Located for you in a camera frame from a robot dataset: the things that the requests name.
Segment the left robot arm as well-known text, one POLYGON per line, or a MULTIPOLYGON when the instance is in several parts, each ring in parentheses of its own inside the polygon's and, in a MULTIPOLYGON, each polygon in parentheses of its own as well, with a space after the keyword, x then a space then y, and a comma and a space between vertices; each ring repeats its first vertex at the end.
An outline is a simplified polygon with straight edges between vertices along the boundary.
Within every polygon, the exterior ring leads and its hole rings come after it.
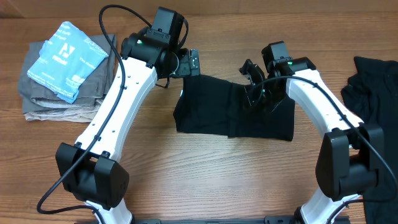
POLYGON ((176 11, 159 7, 153 23, 132 33, 115 53, 114 81, 90 125, 74 144, 56 152, 63 188, 91 210, 97 223, 133 223, 124 195, 129 174, 122 168, 123 145, 148 93, 160 79, 199 75, 197 50, 183 47, 188 27, 176 11))

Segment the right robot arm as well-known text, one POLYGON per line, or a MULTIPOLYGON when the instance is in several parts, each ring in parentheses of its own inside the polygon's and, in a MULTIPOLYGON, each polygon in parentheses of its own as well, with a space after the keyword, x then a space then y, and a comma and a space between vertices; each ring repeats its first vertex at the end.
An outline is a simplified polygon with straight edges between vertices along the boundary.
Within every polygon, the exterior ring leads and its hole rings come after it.
POLYGON ((249 59, 239 69, 251 82, 245 90, 245 107, 271 112, 288 96, 323 139, 315 168, 315 193, 293 215, 268 216, 265 223, 349 223, 340 212, 383 182, 382 129, 350 112, 325 85, 312 61, 292 58, 285 42, 271 43, 261 54, 265 71, 249 59))

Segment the black t-shirt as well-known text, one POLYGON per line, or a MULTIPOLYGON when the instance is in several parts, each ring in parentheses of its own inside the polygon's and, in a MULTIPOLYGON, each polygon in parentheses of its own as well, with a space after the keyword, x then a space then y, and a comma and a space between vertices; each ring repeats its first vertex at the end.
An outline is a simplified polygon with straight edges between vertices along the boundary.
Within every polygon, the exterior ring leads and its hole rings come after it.
POLYGON ((293 140, 295 102, 286 97, 271 111, 246 109, 246 88, 206 75, 184 78, 173 113, 177 131, 293 140))

